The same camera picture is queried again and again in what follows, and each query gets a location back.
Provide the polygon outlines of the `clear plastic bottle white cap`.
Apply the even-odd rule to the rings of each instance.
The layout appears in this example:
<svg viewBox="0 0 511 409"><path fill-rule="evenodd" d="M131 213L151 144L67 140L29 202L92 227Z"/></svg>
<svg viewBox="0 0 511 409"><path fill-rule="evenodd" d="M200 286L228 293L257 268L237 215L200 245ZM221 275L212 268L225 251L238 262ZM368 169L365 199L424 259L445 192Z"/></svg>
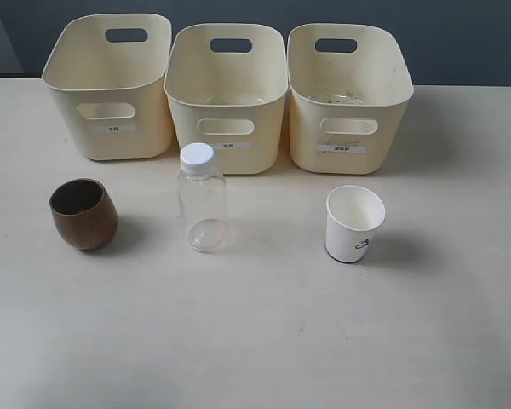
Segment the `clear plastic bottle white cap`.
<svg viewBox="0 0 511 409"><path fill-rule="evenodd" d="M227 184L214 148L194 142L180 152L177 195L181 221L189 245L196 251L212 253L229 240Z"/></svg>

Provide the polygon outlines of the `white paper cup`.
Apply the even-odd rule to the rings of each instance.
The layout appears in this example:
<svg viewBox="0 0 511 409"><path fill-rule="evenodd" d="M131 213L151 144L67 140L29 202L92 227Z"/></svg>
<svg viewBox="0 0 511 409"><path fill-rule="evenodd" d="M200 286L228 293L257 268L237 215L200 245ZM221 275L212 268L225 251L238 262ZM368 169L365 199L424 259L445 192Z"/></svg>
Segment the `white paper cup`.
<svg viewBox="0 0 511 409"><path fill-rule="evenodd" d="M366 187L345 185L331 190L325 204L326 251L338 262L359 261L385 221L384 203Z"/></svg>

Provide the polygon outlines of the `brown wooden cup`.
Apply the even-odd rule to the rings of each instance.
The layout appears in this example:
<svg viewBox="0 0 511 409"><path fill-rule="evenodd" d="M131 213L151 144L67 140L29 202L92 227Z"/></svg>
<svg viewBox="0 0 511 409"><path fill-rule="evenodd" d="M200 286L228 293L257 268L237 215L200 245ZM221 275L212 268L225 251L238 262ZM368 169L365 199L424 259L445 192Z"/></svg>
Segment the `brown wooden cup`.
<svg viewBox="0 0 511 409"><path fill-rule="evenodd" d="M51 194L49 207L59 235L80 251L96 250L116 233L116 207L97 180L80 178L63 183Z"/></svg>

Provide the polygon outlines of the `middle cream plastic bin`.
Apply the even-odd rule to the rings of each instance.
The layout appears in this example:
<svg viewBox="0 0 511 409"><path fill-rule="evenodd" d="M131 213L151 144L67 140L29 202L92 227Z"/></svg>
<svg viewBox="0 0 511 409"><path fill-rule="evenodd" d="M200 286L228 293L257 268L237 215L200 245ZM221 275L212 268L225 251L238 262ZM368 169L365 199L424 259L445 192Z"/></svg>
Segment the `middle cream plastic bin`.
<svg viewBox="0 0 511 409"><path fill-rule="evenodd" d="M284 40L270 26L204 23L175 37L164 91L178 143L212 146L226 175L273 166L288 89Z"/></svg>

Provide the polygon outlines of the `cream plastic bin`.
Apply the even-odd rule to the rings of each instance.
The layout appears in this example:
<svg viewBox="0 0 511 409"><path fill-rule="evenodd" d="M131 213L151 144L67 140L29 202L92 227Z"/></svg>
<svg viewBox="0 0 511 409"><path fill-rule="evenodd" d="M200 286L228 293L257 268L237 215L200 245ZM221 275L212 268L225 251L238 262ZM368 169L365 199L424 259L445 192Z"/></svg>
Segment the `cream plastic bin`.
<svg viewBox="0 0 511 409"><path fill-rule="evenodd" d="M313 173L378 170L414 94L395 37L375 26L301 25L287 62L293 162Z"/></svg>
<svg viewBox="0 0 511 409"><path fill-rule="evenodd" d="M169 148L171 43L172 25L159 14L92 14L65 26L42 79L83 157L144 159Z"/></svg>
<svg viewBox="0 0 511 409"><path fill-rule="evenodd" d="M273 166L288 89L284 40L270 26L204 23L175 37L164 91L178 143L212 146L226 175Z"/></svg>

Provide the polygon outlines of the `right cream plastic bin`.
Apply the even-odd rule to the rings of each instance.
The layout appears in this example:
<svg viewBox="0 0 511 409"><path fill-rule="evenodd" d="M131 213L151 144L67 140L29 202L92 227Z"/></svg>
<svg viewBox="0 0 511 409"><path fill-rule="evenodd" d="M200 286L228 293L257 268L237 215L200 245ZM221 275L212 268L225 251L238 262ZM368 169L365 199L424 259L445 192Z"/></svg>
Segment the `right cream plastic bin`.
<svg viewBox="0 0 511 409"><path fill-rule="evenodd" d="M378 170L414 94L395 37L375 26L301 25L287 62L293 162L313 173Z"/></svg>

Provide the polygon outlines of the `left cream plastic bin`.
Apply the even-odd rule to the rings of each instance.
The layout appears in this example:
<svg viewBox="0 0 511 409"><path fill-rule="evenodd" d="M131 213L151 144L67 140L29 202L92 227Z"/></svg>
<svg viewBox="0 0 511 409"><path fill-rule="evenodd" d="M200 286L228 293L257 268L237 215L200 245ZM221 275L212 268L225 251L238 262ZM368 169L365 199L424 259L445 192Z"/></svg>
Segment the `left cream plastic bin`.
<svg viewBox="0 0 511 409"><path fill-rule="evenodd" d="M144 159L169 148L171 43L172 25L159 14L92 14L65 26L42 79L83 157Z"/></svg>

